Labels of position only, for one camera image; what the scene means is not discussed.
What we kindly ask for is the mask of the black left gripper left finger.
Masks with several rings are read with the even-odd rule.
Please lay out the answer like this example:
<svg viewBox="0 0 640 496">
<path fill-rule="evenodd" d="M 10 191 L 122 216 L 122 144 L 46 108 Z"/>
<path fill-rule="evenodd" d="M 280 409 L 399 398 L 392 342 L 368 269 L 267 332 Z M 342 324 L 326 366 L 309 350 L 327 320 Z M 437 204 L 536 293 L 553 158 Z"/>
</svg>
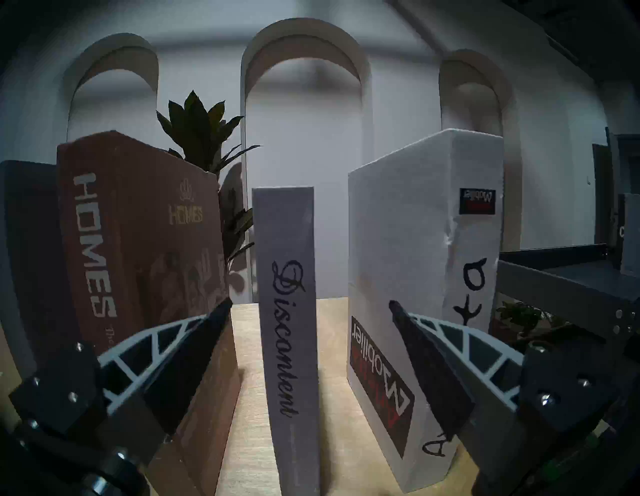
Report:
<svg viewBox="0 0 640 496">
<path fill-rule="evenodd" d="M 143 329 L 101 355 L 79 340 L 60 348 L 8 395 L 20 419 L 78 444 L 177 431 L 231 313 L 223 299 L 208 314 Z"/>
</svg>

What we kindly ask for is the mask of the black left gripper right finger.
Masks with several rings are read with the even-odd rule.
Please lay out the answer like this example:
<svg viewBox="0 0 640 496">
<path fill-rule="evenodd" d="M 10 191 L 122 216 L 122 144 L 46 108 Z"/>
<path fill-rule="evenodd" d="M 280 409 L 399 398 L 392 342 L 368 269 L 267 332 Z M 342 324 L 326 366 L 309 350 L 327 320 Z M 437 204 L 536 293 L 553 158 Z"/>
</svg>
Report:
<svg viewBox="0 0 640 496">
<path fill-rule="evenodd" d="M 431 413 L 477 465 L 477 483 L 524 483 L 585 440 L 615 401 L 605 354 L 588 339 L 526 340 L 521 352 L 396 300 L 388 307 Z"/>
</svg>

